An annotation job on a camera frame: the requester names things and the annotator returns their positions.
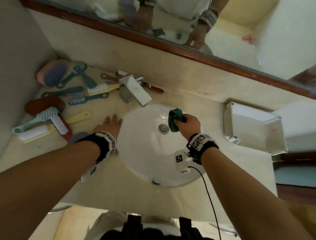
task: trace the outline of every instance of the white tray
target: white tray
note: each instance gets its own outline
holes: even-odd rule
[[[235,145],[271,155],[287,153],[281,117],[230,102],[224,111],[224,134]]]

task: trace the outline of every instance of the hand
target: hand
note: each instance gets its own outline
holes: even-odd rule
[[[205,37],[207,32],[210,30],[208,25],[198,24],[194,30],[190,33],[188,40],[186,41],[186,46],[190,47],[191,42],[194,41],[192,48],[200,50],[205,43]]]
[[[153,21],[154,8],[151,6],[143,5],[137,12],[137,22],[134,28],[138,31],[147,31],[151,28]]]
[[[118,138],[119,131],[121,129],[123,119],[120,119],[117,121],[117,115],[114,114],[112,117],[112,120],[110,120],[110,116],[107,116],[104,120],[104,123],[102,125],[98,125],[93,129],[93,132],[100,132],[100,131],[105,131],[110,133],[115,139]]]
[[[183,137],[186,140],[190,140],[190,137],[195,133],[201,133],[201,123],[197,117],[190,114],[182,114],[186,118],[186,123],[183,123],[179,120],[175,120],[174,123],[179,128]]]

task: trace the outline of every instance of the green cloth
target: green cloth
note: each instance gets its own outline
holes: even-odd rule
[[[183,123],[186,122],[186,118],[182,116],[182,111],[179,108],[171,110],[169,112],[169,117],[168,117],[168,125],[169,125],[170,130],[172,132],[179,132],[179,128],[174,123],[175,119],[180,120]]]

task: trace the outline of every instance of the wooden mirror frame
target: wooden mirror frame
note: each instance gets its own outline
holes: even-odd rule
[[[289,92],[296,93],[298,95],[302,95],[311,99],[316,99],[316,94],[308,91],[306,87],[298,87],[292,85],[290,83],[287,83],[283,79],[271,76],[269,74],[251,70],[247,67],[243,67],[241,65],[220,59],[218,57],[209,56],[197,50],[183,47],[163,39],[158,39],[153,36],[137,32],[133,29],[128,29],[126,27],[117,25],[115,23],[101,20],[96,17],[94,18],[93,16],[87,17],[77,11],[70,13],[66,10],[54,7],[52,5],[35,2],[33,0],[20,0],[20,2],[24,7],[38,12],[65,19],[70,22],[96,29],[98,31],[124,38],[148,47],[159,49],[177,56],[188,58],[190,60],[216,67],[230,73],[234,73],[264,84],[268,84]]]

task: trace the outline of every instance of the mirror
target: mirror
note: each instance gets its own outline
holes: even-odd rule
[[[34,1],[110,21],[122,26],[119,31],[133,29],[316,93],[315,85],[294,78],[316,64],[315,1]]]

